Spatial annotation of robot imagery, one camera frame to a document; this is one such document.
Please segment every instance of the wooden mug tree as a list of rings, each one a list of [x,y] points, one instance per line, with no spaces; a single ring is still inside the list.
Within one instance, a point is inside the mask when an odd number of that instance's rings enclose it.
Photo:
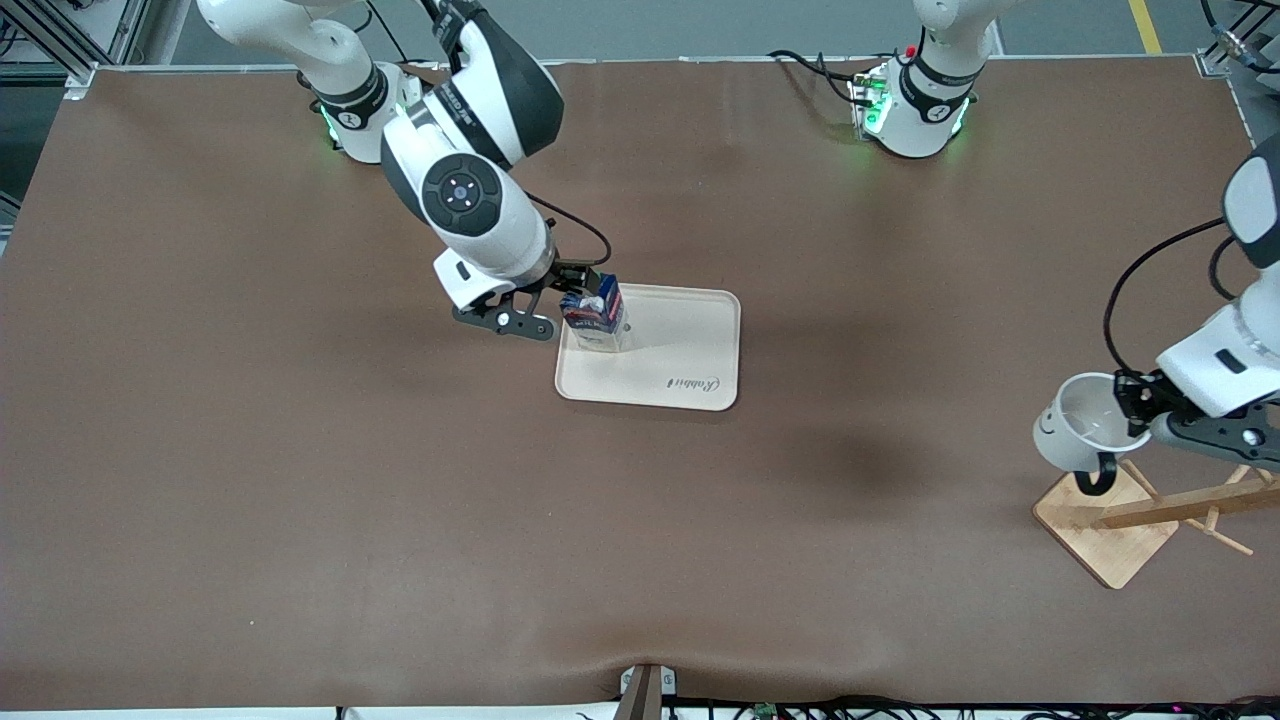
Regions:
[[[1068,473],[1036,503],[1036,519],[1103,585],[1120,589],[1172,537],[1188,525],[1242,552],[1253,551],[1217,530],[1221,515],[1280,506],[1280,482],[1271,473],[1240,465],[1226,483],[1160,495],[1138,466],[1124,460],[1116,484],[1089,497]]]

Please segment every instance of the gray floor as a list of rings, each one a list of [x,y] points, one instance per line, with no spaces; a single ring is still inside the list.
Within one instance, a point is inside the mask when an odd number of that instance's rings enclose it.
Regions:
[[[442,59],[419,0],[372,0],[387,23],[361,4],[334,17],[361,31],[380,60]],[[1222,18],[1239,5],[1213,0]],[[234,47],[212,33],[191,0],[157,9],[142,42],[151,61],[183,65],[279,63]],[[918,33],[910,0],[486,0],[512,35],[544,59],[671,59],[759,56],[778,47],[804,54],[867,55],[911,44]],[[1211,41],[1196,0],[1147,0],[1165,53],[1190,53]],[[1012,55],[1140,54],[1142,37],[1128,0],[1028,0],[1000,23]],[[1267,136],[1280,129],[1277,105],[1242,78],[1242,102]],[[22,197],[52,122],[56,88],[0,87],[0,190]]]

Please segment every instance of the black mug handle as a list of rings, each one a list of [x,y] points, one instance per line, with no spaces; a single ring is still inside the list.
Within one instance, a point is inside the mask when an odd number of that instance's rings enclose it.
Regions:
[[[1088,473],[1075,473],[1075,487],[1089,497],[1101,497],[1111,491],[1116,484],[1116,456],[1114,452],[1098,454],[1098,482]]]

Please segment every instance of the brown table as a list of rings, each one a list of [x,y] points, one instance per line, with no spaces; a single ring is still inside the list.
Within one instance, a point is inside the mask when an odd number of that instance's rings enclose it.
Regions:
[[[589,701],[636,661],[686,696],[1277,689],[1275,515],[1224,521],[1253,559],[1184,532],[1110,592],[1029,512],[1030,424],[1110,368],[1117,273],[1248,152],[1224,83],[997,61],[906,161],[794,67],[556,76],[562,138],[516,174],[623,279],[737,293],[737,405],[566,402],[553,346],[453,323],[439,241],[292,76],[100,73],[0,263],[0,706]],[[1215,240],[1134,279],[1133,363],[1217,306]],[[1170,492],[1229,471],[1138,457]]]

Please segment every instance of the white mug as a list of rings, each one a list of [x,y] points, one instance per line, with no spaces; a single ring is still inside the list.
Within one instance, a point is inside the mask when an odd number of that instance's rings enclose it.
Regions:
[[[1116,460],[1151,439],[1129,437],[1129,419],[1106,373],[1084,373],[1062,383],[1053,402],[1036,419],[1036,450],[1059,470],[1075,473],[1084,495],[1105,495],[1116,479]],[[1091,473],[1098,473],[1093,483]]]

